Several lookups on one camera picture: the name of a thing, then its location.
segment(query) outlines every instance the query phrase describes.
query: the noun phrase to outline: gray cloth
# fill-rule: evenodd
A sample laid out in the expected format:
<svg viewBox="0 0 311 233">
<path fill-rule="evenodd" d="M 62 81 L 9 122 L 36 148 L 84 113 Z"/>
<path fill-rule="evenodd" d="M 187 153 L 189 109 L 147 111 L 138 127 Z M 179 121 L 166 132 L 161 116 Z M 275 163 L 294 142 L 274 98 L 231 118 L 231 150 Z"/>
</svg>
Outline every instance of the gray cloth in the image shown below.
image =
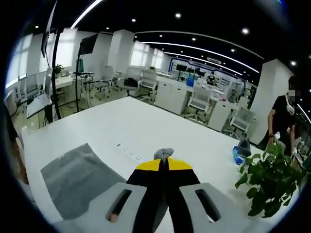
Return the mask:
<svg viewBox="0 0 311 233">
<path fill-rule="evenodd" d="M 103 163 L 88 144 L 50 162 L 41 170 L 51 199 L 63 219 L 74 219 L 89 203 L 118 182 L 126 180 Z"/>
<path fill-rule="evenodd" d="M 174 150 L 172 148 L 163 148 L 159 149 L 155 154 L 154 154 L 154 159 L 162 159 L 163 161 L 170 157 L 174 153 Z"/>
</svg>

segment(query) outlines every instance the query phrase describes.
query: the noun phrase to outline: face mask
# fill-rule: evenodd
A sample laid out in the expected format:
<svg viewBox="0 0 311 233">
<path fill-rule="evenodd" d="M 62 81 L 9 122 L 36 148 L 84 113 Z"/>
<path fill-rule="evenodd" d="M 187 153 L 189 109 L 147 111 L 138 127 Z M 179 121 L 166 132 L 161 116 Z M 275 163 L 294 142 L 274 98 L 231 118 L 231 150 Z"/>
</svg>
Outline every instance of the face mask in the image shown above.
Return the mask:
<svg viewBox="0 0 311 233">
<path fill-rule="evenodd" d="M 289 114 L 291 114 L 291 115 L 294 115 L 295 114 L 295 109 L 288 102 L 287 95 L 285 95 L 285 98 L 286 98 L 286 102 L 287 102 L 287 106 L 286 106 L 287 112 L 289 112 Z"/>
</svg>

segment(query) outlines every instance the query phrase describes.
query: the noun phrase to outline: floor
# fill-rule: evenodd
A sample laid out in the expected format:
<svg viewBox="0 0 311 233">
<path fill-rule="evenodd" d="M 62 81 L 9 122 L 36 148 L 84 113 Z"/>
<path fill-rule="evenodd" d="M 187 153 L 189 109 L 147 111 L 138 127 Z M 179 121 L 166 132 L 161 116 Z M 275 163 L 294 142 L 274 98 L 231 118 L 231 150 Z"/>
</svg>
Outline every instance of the floor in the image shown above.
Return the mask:
<svg viewBox="0 0 311 233">
<path fill-rule="evenodd" d="M 79 107 L 81 109 L 87 109 L 92 106 L 97 106 L 109 101 L 117 100 L 120 98 L 123 98 L 126 96 L 125 90 L 116 90 L 116 89 L 110 89 L 109 97 L 105 95 L 103 92 L 99 92 L 95 88 L 89 90 L 83 90 L 81 94 L 81 98 L 79 100 Z M 62 95 L 60 95 L 59 102 L 63 102 L 64 100 Z M 44 121 L 44 111 L 32 116 L 31 118 L 26 118 L 26 111 L 22 111 L 23 107 L 19 107 L 17 113 L 12 116 L 12 120 L 14 123 L 14 126 L 17 130 L 17 132 L 21 131 L 21 128 L 24 126 L 27 126 L 28 128 L 31 128 L 32 130 L 38 130 L 39 128 L 43 127 L 43 121 Z M 76 105 L 75 102 L 71 102 L 65 105 L 62 105 L 59 107 L 61 117 L 67 117 L 76 112 Z M 186 107 L 184 112 L 181 114 L 181 117 L 184 117 L 186 114 L 192 114 L 195 113 L 195 109 L 192 107 Z M 204 116 L 203 112 L 199 112 L 199 116 L 205 120 L 205 122 L 208 122 L 210 114 L 207 113 L 206 116 Z"/>
</svg>

